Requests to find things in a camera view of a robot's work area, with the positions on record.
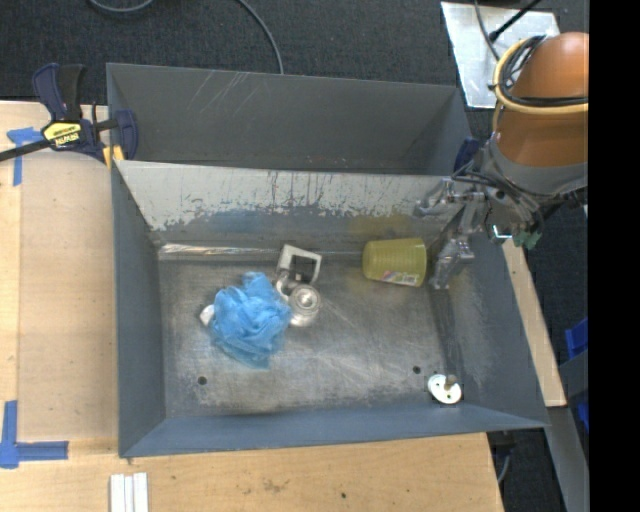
white object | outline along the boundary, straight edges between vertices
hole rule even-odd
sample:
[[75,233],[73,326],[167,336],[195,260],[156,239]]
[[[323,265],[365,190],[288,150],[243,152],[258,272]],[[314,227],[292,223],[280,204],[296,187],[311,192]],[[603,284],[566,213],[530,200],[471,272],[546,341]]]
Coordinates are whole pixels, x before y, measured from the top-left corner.
[[202,310],[202,312],[200,313],[200,321],[204,324],[205,327],[209,325],[209,322],[211,322],[213,315],[215,315],[215,308],[213,307],[213,304],[209,304]]
[[462,388],[455,377],[436,373],[427,381],[427,389],[433,397],[443,404],[455,404],[462,398]]
[[[290,270],[291,269],[291,260],[294,256],[301,256],[304,258],[309,258],[315,261],[315,266],[313,268],[313,276],[311,277],[311,281],[309,284],[313,284],[316,279],[318,279],[318,274],[320,273],[320,263],[322,262],[322,256],[316,254],[315,252],[305,251],[304,249],[298,249],[293,245],[284,244],[282,248],[282,252],[280,252],[280,259],[278,260],[278,269],[277,274],[279,275],[282,270]],[[295,276],[289,276],[289,279],[296,280]]]
[[111,475],[110,512],[149,512],[149,487],[146,473]]

yellow cup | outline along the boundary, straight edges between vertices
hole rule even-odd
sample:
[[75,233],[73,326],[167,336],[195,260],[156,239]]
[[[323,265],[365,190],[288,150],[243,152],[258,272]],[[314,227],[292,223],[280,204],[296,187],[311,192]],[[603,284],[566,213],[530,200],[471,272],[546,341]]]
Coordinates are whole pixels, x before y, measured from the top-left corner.
[[420,286],[427,273],[427,248],[421,238],[372,240],[362,253],[367,279]]

blue rag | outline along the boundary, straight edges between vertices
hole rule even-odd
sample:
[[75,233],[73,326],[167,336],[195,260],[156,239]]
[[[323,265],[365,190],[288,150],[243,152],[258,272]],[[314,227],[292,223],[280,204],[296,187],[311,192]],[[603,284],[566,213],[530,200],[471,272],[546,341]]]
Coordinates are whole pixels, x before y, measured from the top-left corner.
[[269,368],[269,358],[284,345],[291,308],[262,272],[247,272],[242,286],[216,294],[209,323],[214,342],[251,368]]

blue tape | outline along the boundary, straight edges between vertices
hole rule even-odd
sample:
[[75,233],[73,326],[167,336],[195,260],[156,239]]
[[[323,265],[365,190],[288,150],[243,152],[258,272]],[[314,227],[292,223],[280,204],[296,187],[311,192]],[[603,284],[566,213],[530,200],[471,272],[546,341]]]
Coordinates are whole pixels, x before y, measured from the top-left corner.
[[18,402],[12,400],[4,404],[2,422],[2,442],[0,442],[0,468],[15,469],[20,462],[35,460],[66,460],[68,441],[44,443],[16,442],[18,424]]
[[[9,130],[7,137],[16,146],[22,146],[23,144],[29,144],[30,142],[38,142],[43,139],[42,134],[38,130],[29,128],[18,128],[17,130]],[[22,157],[16,157],[13,163],[13,186],[20,185],[22,183]]]

black carpet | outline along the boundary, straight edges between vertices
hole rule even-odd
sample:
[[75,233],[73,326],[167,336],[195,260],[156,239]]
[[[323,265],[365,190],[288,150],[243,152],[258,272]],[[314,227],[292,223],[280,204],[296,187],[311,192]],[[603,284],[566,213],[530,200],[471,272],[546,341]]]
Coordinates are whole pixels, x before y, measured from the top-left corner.
[[[103,0],[112,6],[128,3]],[[519,8],[526,1],[481,1]],[[280,49],[287,74],[458,85],[437,0],[249,0]],[[105,63],[125,62],[278,72],[269,40],[236,0],[155,0],[137,14],[105,15],[85,0],[0,0],[0,99],[33,99],[31,77],[49,62],[88,68],[80,99],[106,104]],[[589,32],[589,0],[544,0],[561,32]],[[491,112],[468,111],[485,140]],[[587,316],[587,222],[563,207],[527,254],[559,363],[564,330]],[[588,435],[577,422],[588,457]],[[542,431],[515,433],[504,480],[507,512],[561,512],[561,494]]]

